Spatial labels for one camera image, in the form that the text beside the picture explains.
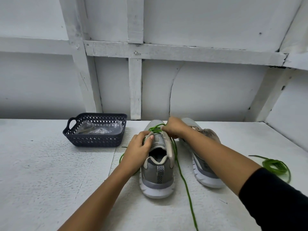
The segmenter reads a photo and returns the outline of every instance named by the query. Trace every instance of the basket handle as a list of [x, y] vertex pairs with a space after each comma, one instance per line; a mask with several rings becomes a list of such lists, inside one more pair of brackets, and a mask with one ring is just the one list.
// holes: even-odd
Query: basket handle
[[76, 124], [77, 124], [76, 118], [70, 118], [70, 119], [67, 121], [66, 129], [71, 130], [71, 129], [70, 129], [70, 123], [71, 123], [72, 120], [75, 120], [75, 121], [76, 121]]

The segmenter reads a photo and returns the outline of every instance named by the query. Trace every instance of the forearm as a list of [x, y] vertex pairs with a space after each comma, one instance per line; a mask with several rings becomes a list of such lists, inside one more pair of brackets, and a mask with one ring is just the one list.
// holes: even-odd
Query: forearm
[[247, 179], [261, 166], [240, 153], [187, 127], [183, 138], [216, 175], [238, 195]]
[[125, 167], [117, 166], [58, 231], [99, 230], [130, 176]]

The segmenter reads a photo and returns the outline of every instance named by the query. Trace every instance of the green shoelace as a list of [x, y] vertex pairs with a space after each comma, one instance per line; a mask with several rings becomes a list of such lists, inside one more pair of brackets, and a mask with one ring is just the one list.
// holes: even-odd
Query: green shoelace
[[263, 165], [264, 168], [266, 168], [271, 173], [274, 173], [276, 175], [283, 175], [283, 174], [286, 174], [288, 172], [289, 179], [288, 179], [287, 183], [288, 184], [290, 183], [291, 172], [290, 172], [288, 166], [285, 163], [283, 163], [282, 161], [277, 160], [277, 159], [269, 159], [269, 158], [259, 156], [259, 155], [249, 155], [249, 156], [254, 156], [254, 157], [259, 157], [259, 158], [265, 159], [262, 162], [262, 165]]
[[[164, 126], [165, 126], [166, 124], [159, 124], [159, 125], [157, 125], [157, 126], [151, 127], [151, 128], [149, 129], [149, 131], [151, 131], [151, 132], [153, 132], [153, 133], [160, 133], [160, 132], [162, 132], [162, 130], [159, 128], [159, 126], [161, 126], [161, 125], [164, 125]], [[175, 140], [174, 140], [173, 138], [171, 138], [171, 137], [169, 137], [169, 138], [170, 138], [171, 143], [172, 143], [172, 148], [173, 148], [173, 152], [174, 152], [174, 155], [175, 155], [176, 163], [177, 163], [177, 165], [178, 165], [178, 167], [179, 167], [180, 176], [181, 176], [181, 178], [182, 178], [182, 180], [183, 180], [183, 182], [184, 182], [184, 184], [185, 184], [185, 188], [186, 188], [186, 192], [187, 192], [187, 196], [188, 196], [188, 200], [189, 200], [190, 211], [191, 211], [191, 214], [192, 214], [193, 223], [194, 223], [194, 225], [195, 225], [196, 230], [199, 231], [199, 230], [198, 230], [197, 221], [196, 221], [196, 218], [195, 218], [195, 213], [193, 212], [193, 206], [192, 206], [193, 204], [192, 204], [192, 200], [191, 200], [191, 198], [190, 198], [190, 194], [189, 194], [189, 191], [188, 191], [188, 186], [187, 186], [187, 183], [186, 183], [185, 178], [184, 178], [183, 175], [182, 175], [182, 171], [181, 171], [181, 167], [180, 167], [180, 164], [179, 164], [179, 160], [178, 160], [178, 158], [177, 158], [177, 146], [176, 146]]]

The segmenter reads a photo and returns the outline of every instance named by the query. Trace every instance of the white table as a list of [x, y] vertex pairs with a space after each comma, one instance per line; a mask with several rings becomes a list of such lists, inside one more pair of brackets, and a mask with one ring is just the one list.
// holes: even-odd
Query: white table
[[[117, 148], [82, 148], [62, 134], [66, 120], [0, 120], [0, 230], [56, 230], [117, 166], [134, 134], [148, 121], [128, 121]], [[198, 122], [243, 155], [285, 162], [291, 185], [308, 195], [308, 153], [264, 123]], [[191, 156], [178, 143], [199, 230], [260, 230], [228, 189], [210, 189], [194, 177]], [[258, 163], [261, 159], [252, 158]], [[194, 230], [178, 167], [169, 198], [146, 198], [133, 176], [123, 188], [106, 230]]]

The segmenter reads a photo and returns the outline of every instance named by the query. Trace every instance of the shoe upper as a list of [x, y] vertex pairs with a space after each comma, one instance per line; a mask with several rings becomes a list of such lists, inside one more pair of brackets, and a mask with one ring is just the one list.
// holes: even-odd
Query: shoe upper
[[[160, 120], [153, 120], [147, 125], [145, 130], [163, 123]], [[171, 140], [166, 132], [151, 132], [147, 135], [145, 141], [151, 135], [154, 135], [154, 139], [149, 155], [141, 167], [142, 181], [150, 188], [162, 189], [173, 183], [175, 155]]]
[[[218, 143], [221, 143], [219, 137], [213, 130], [202, 129], [194, 120], [190, 118], [183, 118], [182, 121], [191, 128], [195, 129], [196, 131], [204, 134], [205, 136], [215, 140]], [[200, 158], [200, 156], [193, 150], [193, 148], [188, 143], [186, 143], [185, 140], [183, 141], [188, 150], [193, 153], [193, 157], [195, 159], [195, 163], [199, 172], [210, 178], [218, 178], [217, 175], [214, 173], [214, 171], [209, 167], [209, 165], [203, 159]]]

